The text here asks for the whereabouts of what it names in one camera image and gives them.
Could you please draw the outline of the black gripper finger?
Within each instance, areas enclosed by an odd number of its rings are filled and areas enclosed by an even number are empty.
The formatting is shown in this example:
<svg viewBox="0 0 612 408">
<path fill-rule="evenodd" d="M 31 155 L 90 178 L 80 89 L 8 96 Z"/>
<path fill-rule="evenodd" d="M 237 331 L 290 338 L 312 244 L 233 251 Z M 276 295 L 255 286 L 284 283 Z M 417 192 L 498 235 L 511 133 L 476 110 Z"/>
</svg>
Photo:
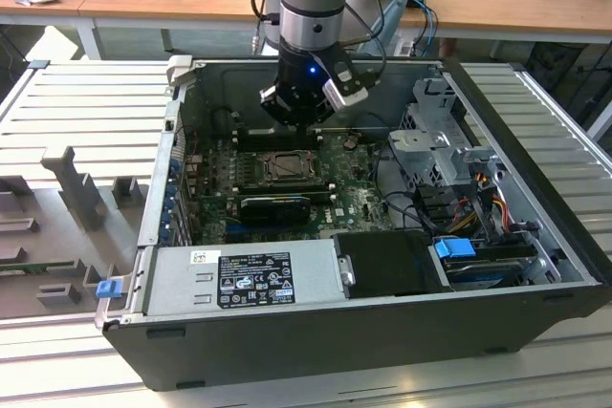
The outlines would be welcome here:
<svg viewBox="0 0 612 408">
<path fill-rule="evenodd" d="M 317 127 L 334 114 L 330 102 L 324 94 L 308 94 L 309 117 L 306 127 L 306 147 L 318 150 Z"/>
<path fill-rule="evenodd" d="M 273 85 L 260 91 L 260 106 L 275 121 L 273 137 L 283 140 L 288 148 L 302 147 L 306 142 L 304 118 L 298 108 L 288 105 Z"/>
</svg>

